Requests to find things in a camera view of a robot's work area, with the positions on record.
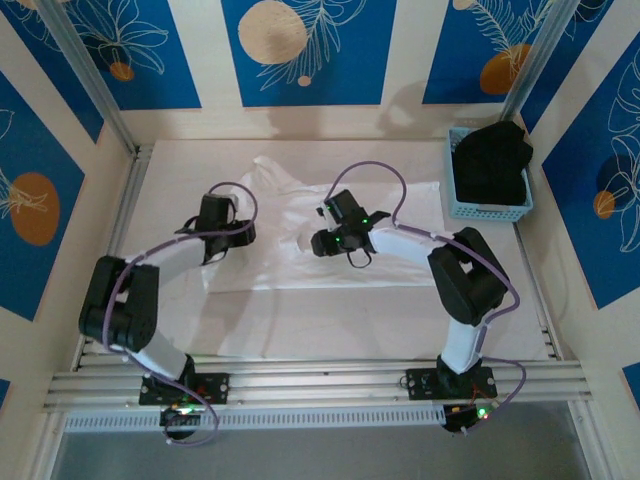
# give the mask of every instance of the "floor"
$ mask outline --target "floor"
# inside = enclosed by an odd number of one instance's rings
[[[565,404],[515,404],[469,437],[441,427],[222,432],[169,447],[159,433],[67,434],[54,480],[588,479]]]

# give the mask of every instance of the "beige circle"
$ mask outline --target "beige circle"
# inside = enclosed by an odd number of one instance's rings
[[[27,7],[29,10],[35,10],[37,7],[33,3],[33,0],[16,0],[23,7]],[[70,0],[58,0],[58,3],[66,3]]]
[[[238,36],[244,51],[263,65],[293,60],[307,45],[300,16],[283,2],[263,0],[240,19]]]
[[[476,3],[476,0],[453,0],[452,3],[456,10],[466,10]]]
[[[298,79],[298,85],[300,85],[301,87],[308,87],[309,85],[311,85],[311,77],[308,77],[307,75],[303,75]]]

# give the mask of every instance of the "white wall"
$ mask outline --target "white wall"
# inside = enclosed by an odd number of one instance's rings
[[[124,112],[137,139],[434,138],[501,104],[422,105],[450,0],[398,0],[380,106],[243,108],[220,0],[169,0],[201,110]]]
[[[0,378],[11,381],[0,414],[0,478],[17,479],[51,375],[69,368],[84,293],[106,248],[129,161],[108,129],[97,145],[91,141],[2,15],[0,45],[0,70],[85,174],[35,320],[0,308]]]
[[[638,34],[640,3],[615,0],[599,29],[531,132],[536,209],[522,222],[550,313],[581,360],[626,473],[640,471],[640,411],[622,367],[640,360],[640,290],[596,310],[541,164]]]

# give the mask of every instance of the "white cloth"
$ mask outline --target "white cloth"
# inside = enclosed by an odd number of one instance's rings
[[[353,268],[345,255],[316,257],[311,237],[326,228],[316,208],[331,185],[305,185],[267,157],[256,158],[239,183],[258,200],[256,241],[246,248],[231,249],[224,261],[203,269],[210,293],[434,285],[431,273],[423,267],[388,255],[373,255],[366,269]],[[349,189],[369,214],[376,210],[393,212],[402,194],[399,183],[339,184],[334,192],[343,189]],[[250,217],[251,199],[239,188],[233,193],[239,198],[238,218]],[[438,182],[408,185],[399,219],[427,230],[444,230]],[[352,258],[356,264],[367,260],[363,254]]]

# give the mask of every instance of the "vertical metal post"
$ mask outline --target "vertical metal post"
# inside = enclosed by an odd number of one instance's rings
[[[64,4],[58,3],[57,0],[33,0],[33,3],[98,112],[109,124],[125,150],[135,157],[137,147],[133,135],[120,115],[118,104],[93,63],[82,39],[65,13]]]
[[[533,42],[529,55],[504,102],[500,120],[513,120],[525,104],[531,90],[540,78],[567,25],[580,5],[580,0],[546,0],[554,2],[540,32]]]

